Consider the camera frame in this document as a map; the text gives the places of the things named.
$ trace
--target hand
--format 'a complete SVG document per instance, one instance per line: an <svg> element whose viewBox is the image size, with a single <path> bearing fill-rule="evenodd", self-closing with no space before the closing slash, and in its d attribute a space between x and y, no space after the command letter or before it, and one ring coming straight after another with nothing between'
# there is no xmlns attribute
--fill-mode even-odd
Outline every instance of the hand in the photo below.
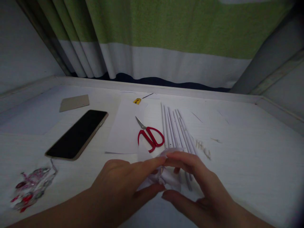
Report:
<svg viewBox="0 0 304 228"><path fill-rule="evenodd" d="M177 191L167 190L162 198L198 227L272 227L234 202L217 175L198 156L176 151L167 157L165 166L175 167L175 173L182 168L193 174L205 197L193 202Z"/></svg>
<svg viewBox="0 0 304 228"><path fill-rule="evenodd" d="M88 190L95 199L92 213L98 213L102 227L117 227L139 210L165 187L153 184L136 191L153 171L164 164L158 157L130 164L123 160L109 160Z"/></svg>

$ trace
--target left hand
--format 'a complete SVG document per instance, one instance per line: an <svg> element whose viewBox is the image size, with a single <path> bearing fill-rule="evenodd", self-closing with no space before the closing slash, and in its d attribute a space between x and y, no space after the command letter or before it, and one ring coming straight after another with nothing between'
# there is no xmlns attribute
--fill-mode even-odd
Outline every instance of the left hand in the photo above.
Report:
<svg viewBox="0 0 304 228"><path fill-rule="evenodd" d="M153 184L136 191L142 182L157 167L165 163L165 157L130 164L123 160L109 160L88 189L90 211L103 227L117 227L131 217L144 204L154 198L165 187Z"/></svg>

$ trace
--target right hand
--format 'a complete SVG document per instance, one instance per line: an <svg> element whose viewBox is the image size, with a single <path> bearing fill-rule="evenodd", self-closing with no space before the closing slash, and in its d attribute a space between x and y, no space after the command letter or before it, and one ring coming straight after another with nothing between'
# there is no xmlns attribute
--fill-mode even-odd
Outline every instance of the right hand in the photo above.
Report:
<svg viewBox="0 0 304 228"><path fill-rule="evenodd" d="M182 168L193 174L205 197L193 202L177 191L167 190L162 198L198 227L273 227L234 202L217 175L198 156L176 151L167 157L165 166L175 167L174 173Z"/></svg>

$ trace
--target desk surface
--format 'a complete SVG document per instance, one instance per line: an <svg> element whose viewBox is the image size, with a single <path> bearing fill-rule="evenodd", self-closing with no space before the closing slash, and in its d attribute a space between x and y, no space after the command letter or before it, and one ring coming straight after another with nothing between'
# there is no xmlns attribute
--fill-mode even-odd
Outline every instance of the desk surface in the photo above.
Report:
<svg viewBox="0 0 304 228"><path fill-rule="evenodd" d="M63 98L84 94L89 94L89 106L58 114ZM59 85L2 113L1 118L7 126L0 134L1 227L87 189L109 159L136 162L136 154L107 154L104 151L121 97L136 99L146 95L144 92L122 93L114 89ZM303 137L254 104L161 94L159 98L143 100L148 103L143 120L146 125L162 129L160 102L179 108L191 135L210 149L212 160L200 152L201 160L219 176L232 197L273 225L290 223L303 190ZM20 180L19 174L47 164L49 159L44 156L45 151L89 109L107 111L109 117L80 158L55 160L59 173L45 195L24 213L9 209L10 195ZM203 123L191 112L200 116ZM36 132L38 125L45 128L43 135L31 133ZM163 149L159 148L153 155ZM197 185L194 193L200 194ZM159 195L124 224L125 227L186 225L189 226L187 219Z"/></svg>

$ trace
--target red scissors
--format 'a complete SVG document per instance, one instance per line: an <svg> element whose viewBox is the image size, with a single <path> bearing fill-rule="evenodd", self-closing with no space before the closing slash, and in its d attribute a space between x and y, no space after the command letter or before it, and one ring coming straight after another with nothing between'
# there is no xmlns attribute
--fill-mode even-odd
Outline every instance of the red scissors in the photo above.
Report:
<svg viewBox="0 0 304 228"><path fill-rule="evenodd" d="M136 120L137 120L138 124L140 125L140 127L142 128L142 130L140 130L139 133L138 133L138 139L137 139L138 144L139 144L139 136L140 135L143 135L145 137L145 139L148 141L148 143L152 146L152 149L149 150L150 153L152 153L152 151L155 150L155 147L160 147L164 144L165 138L159 130L157 130L155 128L152 128L152 127L145 127L137 117L136 117ZM152 140L149 138L149 136L146 134L146 132L144 130L147 130L147 132L150 135ZM155 140L154 136L152 135L151 130L156 131L162 137L162 142L160 144L158 144L157 141Z"/></svg>

